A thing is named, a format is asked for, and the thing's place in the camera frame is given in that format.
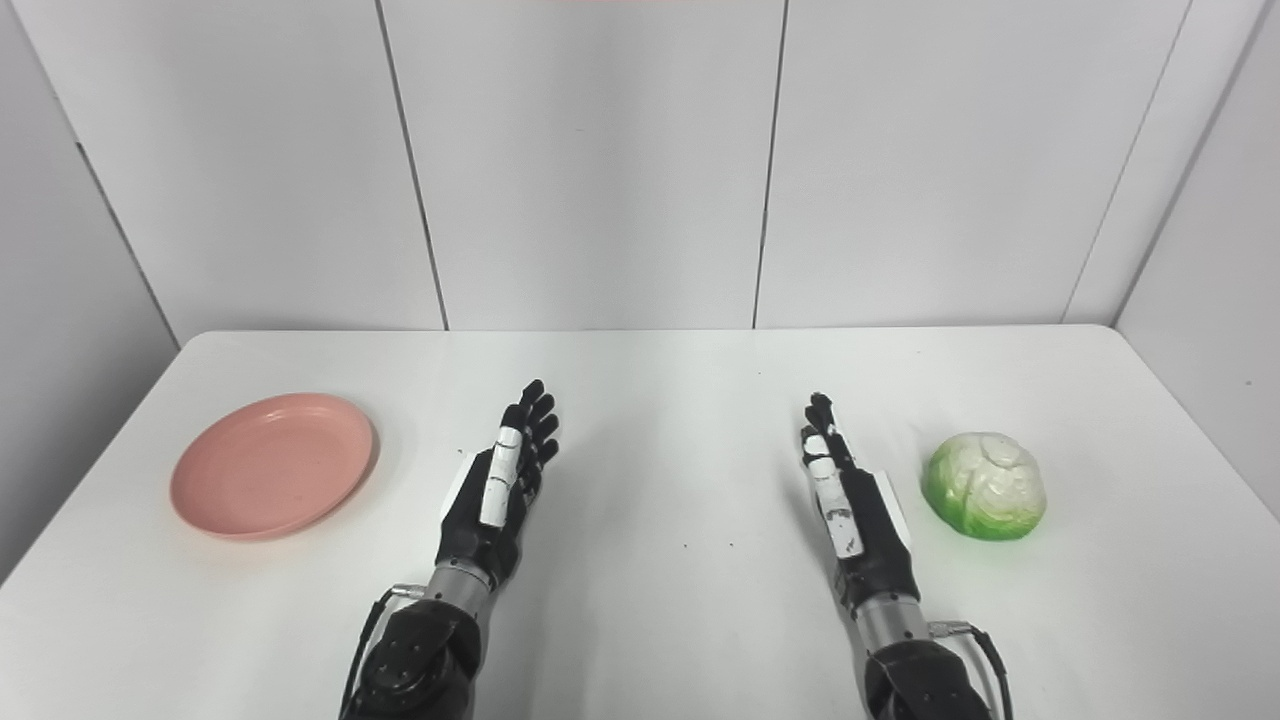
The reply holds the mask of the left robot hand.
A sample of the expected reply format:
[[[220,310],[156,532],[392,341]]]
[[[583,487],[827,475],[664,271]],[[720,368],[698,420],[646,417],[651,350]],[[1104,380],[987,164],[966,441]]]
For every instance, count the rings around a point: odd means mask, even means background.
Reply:
[[[442,519],[438,566],[477,571],[489,591],[511,579],[529,510],[559,452],[559,425],[554,396],[543,380],[530,382],[504,410],[490,447],[470,460]]]

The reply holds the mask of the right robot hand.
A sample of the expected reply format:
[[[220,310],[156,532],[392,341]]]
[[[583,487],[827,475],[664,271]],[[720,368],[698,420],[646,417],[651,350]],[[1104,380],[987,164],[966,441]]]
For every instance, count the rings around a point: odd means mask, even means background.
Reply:
[[[890,509],[892,495],[858,465],[827,395],[810,395],[804,416],[803,465],[835,550],[840,603],[852,612],[877,597],[920,600],[908,543]]]

